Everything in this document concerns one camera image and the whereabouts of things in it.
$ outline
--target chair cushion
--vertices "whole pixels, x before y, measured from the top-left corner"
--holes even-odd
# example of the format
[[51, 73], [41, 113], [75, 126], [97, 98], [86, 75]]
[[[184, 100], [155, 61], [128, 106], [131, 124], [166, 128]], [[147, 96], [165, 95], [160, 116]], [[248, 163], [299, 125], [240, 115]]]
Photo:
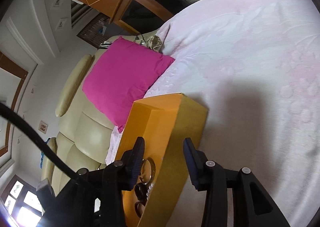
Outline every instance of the chair cushion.
[[[94, 161], [93, 159], [84, 155], [80, 150], [77, 149], [76, 145], [73, 145], [70, 148], [69, 154], [67, 156], [67, 160], [65, 163], [73, 170], [78, 171], [80, 168], [87, 168], [89, 171], [94, 171], [99, 169], [100, 163]], [[61, 181], [60, 181], [60, 190], [61, 191], [64, 186], [68, 183], [70, 178], [62, 174]]]
[[85, 155], [105, 164], [111, 133], [111, 129], [82, 113], [76, 130], [75, 144]]
[[[85, 167], [92, 171], [99, 168], [100, 163], [84, 155], [77, 149], [75, 144], [67, 139], [61, 132], [59, 132], [56, 137], [56, 143], [57, 156], [72, 170], [78, 171], [78, 169]], [[69, 177], [55, 166], [52, 174], [51, 186], [56, 195], [62, 190], [68, 181]]]
[[121, 132], [133, 102], [142, 99], [173, 62], [172, 57], [120, 37], [93, 66], [82, 90]]
[[93, 105], [93, 103], [91, 103], [89, 100], [85, 102], [82, 112], [91, 119], [103, 125], [104, 127], [107, 127], [111, 130], [113, 130], [113, 128], [115, 127], [113, 123], [110, 122], [110, 120], [103, 113], [99, 112]]
[[67, 112], [59, 119], [60, 132], [73, 142], [75, 141], [78, 121], [86, 102], [89, 102], [87, 97], [79, 89]]

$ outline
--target pillow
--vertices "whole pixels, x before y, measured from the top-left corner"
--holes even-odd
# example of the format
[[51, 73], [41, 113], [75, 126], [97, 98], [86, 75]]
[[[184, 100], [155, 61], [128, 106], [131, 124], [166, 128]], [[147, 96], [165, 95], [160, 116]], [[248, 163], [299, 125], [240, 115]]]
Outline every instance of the pillow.
[[172, 57], [119, 37], [93, 66], [82, 90], [122, 132], [133, 102], [142, 99], [173, 62]]

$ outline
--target bed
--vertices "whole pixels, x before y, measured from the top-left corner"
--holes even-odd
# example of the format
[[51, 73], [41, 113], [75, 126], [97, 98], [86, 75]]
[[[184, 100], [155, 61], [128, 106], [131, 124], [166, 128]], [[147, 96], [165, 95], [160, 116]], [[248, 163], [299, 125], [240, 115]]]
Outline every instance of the bed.
[[[320, 206], [320, 14], [312, 1], [201, 0], [157, 35], [176, 60], [145, 98], [182, 92], [207, 107], [200, 150], [224, 168], [249, 167], [290, 225], [307, 226]], [[120, 139], [115, 129], [107, 164]], [[188, 180], [167, 226], [200, 226], [204, 201]]]

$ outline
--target cable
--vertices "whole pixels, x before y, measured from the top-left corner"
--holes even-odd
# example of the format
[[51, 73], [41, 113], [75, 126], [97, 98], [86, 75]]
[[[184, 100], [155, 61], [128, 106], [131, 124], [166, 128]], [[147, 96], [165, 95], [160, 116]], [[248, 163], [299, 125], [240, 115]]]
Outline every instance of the cable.
[[7, 119], [17, 128], [19, 128], [45, 155], [52, 161], [63, 173], [68, 177], [75, 180], [78, 184], [90, 188], [96, 192], [90, 183], [81, 178], [79, 174], [74, 172], [70, 167], [68, 167], [48, 146], [44, 143], [43, 139], [36, 133], [36, 131], [18, 114], [8, 108], [6, 105], [0, 103], [0, 116]]

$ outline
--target picture frame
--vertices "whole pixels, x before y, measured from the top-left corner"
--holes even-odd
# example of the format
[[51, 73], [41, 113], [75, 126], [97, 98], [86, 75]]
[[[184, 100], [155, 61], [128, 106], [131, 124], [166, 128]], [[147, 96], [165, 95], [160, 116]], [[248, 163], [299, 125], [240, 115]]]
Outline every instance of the picture frame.
[[51, 8], [52, 9], [59, 9], [62, 5], [64, 0], [54, 0], [54, 2], [52, 3]]
[[46, 134], [47, 130], [48, 130], [48, 125], [45, 124], [43, 121], [40, 121], [38, 130], [41, 131], [42, 133]]
[[67, 21], [68, 21], [68, 18], [60, 19], [57, 24], [56, 30], [63, 29]]

